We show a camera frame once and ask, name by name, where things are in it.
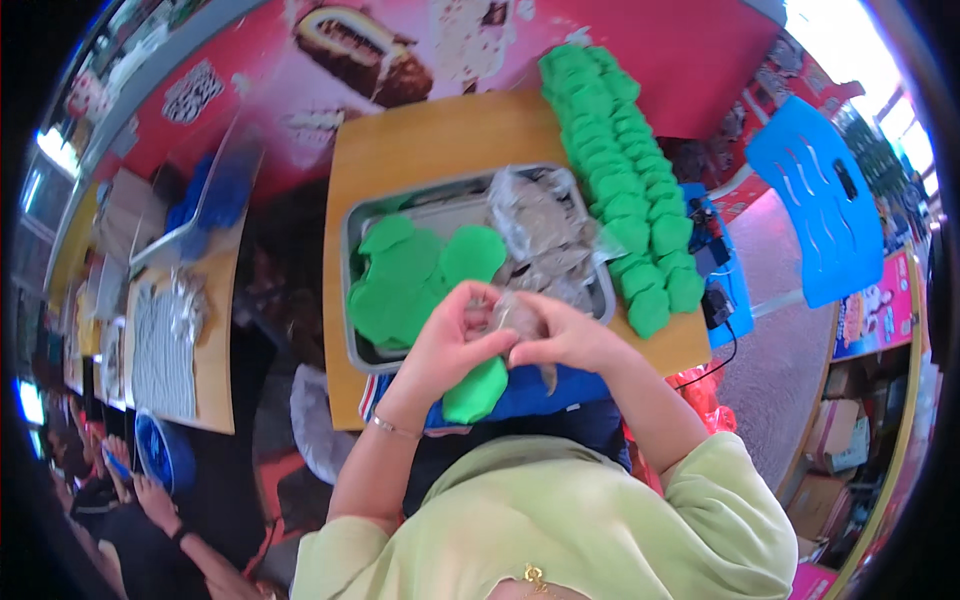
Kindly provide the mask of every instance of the bracelet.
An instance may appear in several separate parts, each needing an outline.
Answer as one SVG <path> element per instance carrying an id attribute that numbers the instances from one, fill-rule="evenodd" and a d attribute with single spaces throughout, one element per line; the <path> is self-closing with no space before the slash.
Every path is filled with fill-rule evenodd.
<path id="1" fill-rule="evenodd" d="M 391 423 L 388 423 L 383 419 L 381 419 L 380 417 L 378 417 L 376 413 L 373 413 L 373 417 L 371 418 L 371 420 L 373 421 L 373 424 L 379 427 L 380 429 L 383 429 L 384 431 L 395 431 L 405 438 L 410 438 L 412 440 L 419 440 L 420 438 L 423 437 L 423 434 L 413 433 L 412 431 L 407 431 L 406 429 L 400 429 L 399 427 L 394 427 Z"/>
<path id="2" fill-rule="evenodd" d="M 183 541 L 183 537 L 192 533 L 193 532 L 190 531 L 190 528 L 187 527 L 186 524 L 181 523 L 180 527 L 177 529 L 177 533 L 175 533 L 170 539 L 174 541 L 174 544 L 177 547 L 180 547 L 180 543 Z"/>

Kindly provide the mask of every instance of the light green sweater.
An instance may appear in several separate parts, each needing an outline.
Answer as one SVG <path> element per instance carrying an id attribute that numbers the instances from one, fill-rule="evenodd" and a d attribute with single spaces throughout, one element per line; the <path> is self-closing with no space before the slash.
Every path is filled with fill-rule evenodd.
<path id="1" fill-rule="evenodd" d="M 293 600 L 480 600 L 527 564 L 594 600 L 785 598 L 797 541 L 732 433 L 683 459 L 665 498 L 568 440 L 505 438 L 454 464 L 392 537 L 353 516 L 304 537 Z"/>

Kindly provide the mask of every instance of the woman's left hand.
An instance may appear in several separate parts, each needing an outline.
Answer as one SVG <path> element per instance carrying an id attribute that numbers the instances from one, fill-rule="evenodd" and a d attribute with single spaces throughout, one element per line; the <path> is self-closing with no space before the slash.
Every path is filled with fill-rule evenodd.
<path id="1" fill-rule="evenodd" d="M 464 281 L 434 309 L 420 331 L 383 402 L 426 415 L 430 406 L 480 363 L 510 349 L 519 336 L 512 329 L 485 333 L 500 292 L 479 281 Z"/>
<path id="2" fill-rule="evenodd" d="M 173 536 L 180 528 L 177 507 L 163 486 L 140 473 L 133 474 L 133 489 L 147 518 L 163 530 L 167 536 Z"/>

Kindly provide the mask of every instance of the electrical cord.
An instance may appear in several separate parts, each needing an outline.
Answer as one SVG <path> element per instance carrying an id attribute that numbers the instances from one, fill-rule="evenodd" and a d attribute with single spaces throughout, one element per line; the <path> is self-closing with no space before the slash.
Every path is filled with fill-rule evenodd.
<path id="1" fill-rule="evenodd" d="M 733 327 L 730 325 L 730 320 L 724 321 L 724 325 L 727 326 L 727 329 L 730 331 L 731 336 L 733 336 L 733 354 L 730 355 L 730 358 L 728 358 L 727 360 L 723 361 L 722 363 L 720 363 L 719 365 L 717 365 L 717 366 L 714 367 L 713 369 L 710 369 L 709 371 L 707 371 L 707 372 L 705 372 L 704 374 L 700 375 L 700 376 L 697 377 L 696 379 L 691 379 L 690 381 L 687 381 L 686 383 L 677 386 L 676 388 L 674 388 L 675 391 L 679 391 L 679 390 L 681 390 L 682 388 L 685 388 L 686 386 L 690 385 L 691 383 L 696 383 L 696 382 L 700 381 L 701 379 L 703 379 L 704 377 L 706 377 L 706 376 L 708 376 L 708 375 L 713 375 L 715 372 L 720 371 L 721 369 L 723 369 L 724 367 L 726 367 L 727 365 L 729 365 L 729 364 L 730 364 L 730 361 L 733 360 L 734 356 L 736 356 L 736 335 L 733 333 Z"/>

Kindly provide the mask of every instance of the metal tray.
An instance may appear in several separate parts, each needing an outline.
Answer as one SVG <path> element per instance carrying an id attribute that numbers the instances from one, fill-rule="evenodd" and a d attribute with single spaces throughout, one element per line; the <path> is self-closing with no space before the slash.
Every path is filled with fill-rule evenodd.
<path id="1" fill-rule="evenodd" d="M 347 337 L 347 356 L 350 364 L 362 372 L 387 374 L 399 370 L 407 350 L 388 350 L 371 344 L 353 328 L 347 314 L 347 292 L 367 270 L 365 256 L 357 252 L 367 230 L 383 217 L 402 214 L 409 217 L 419 228 L 432 229 L 444 240 L 450 238 L 459 226 L 485 225 L 487 217 L 486 192 L 493 175 L 503 167 L 488 169 L 456 178 L 437 180 L 425 185 L 398 191 L 390 196 L 361 201 L 353 206 L 341 225 L 341 295 L 344 307 L 344 327 Z M 536 179 L 543 171 L 563 169 L 555 163 L 512 165 L 511 169 Z M 570 194 L 561 199 L 583 217 L 588 217 L 587 206 L 574 186 Z M 606 324 L 613 317 L 616 295 L 606 266 L 596 268 L 596 278 L 588 285 L 593 301 L 593 317 Z"/>

